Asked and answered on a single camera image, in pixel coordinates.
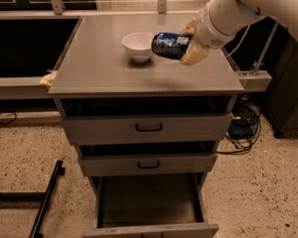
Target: floor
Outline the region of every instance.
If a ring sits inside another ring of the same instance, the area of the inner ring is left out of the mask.
[[[281,139],[262,117],[262,131],[246,155],[219,155],[202,194],[217,238],[298,237],[298,133]],[[231,149],[223,140],[220,150]],[[42,226],[46,238],[76,238],[93,226],[95,196],[81,174],[58,113],[21,113],[0,126],[0,192],[45,191],[57,160],[59,178]],[[34,205],[0,206],[0,238],[29,237]]]

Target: blue can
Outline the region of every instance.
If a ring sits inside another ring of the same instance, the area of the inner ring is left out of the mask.
[[[159,33],[151,44],[151,50],[159,57],[171,60],[180,60],[186,53],[192,35]]]

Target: black metal stand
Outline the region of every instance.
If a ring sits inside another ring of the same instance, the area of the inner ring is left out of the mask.
[[[62,168],[62,161],[57,161],[48,188],[45,193],[43,192],[8,192],[0,193],[0,202],[40,202],[41,205],[33,224],[31,234],[29,238],[42,238],[43,234],[39,233],[44,216],[49,206],[49,202],[53,193],[53,190],[57,184],[59,176],[63,176],[66,173],[65,168]]]

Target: gray tabletop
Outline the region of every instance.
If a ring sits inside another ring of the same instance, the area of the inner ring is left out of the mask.
[[[58,76],[56,95],[236,94],[243,87],[221,50],[192,66],[153,56],[137,63],[126,54],[124,36],[145,32],[179,33],[195,15],[85,16],[75,33]]]

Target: white cable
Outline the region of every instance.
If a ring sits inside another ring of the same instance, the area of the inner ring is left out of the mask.
[[[246,29],[245,33],[243,34],[242,38],[240,39],[240,41],[239,41],[238,45],[236,46],[236,48],[235,48],[231,53],[229,53],[229,54],[226,56],[226,58],[229,58],[235,51],[237,51],[237,49],[238,49],[239,46],[241,45],[242,41],[245,39],[245,37],[246,37],[246,35],[247,35],[247,33],[248,33],[249,28],[250,28],[250,25],[247,26],[247,29]]]

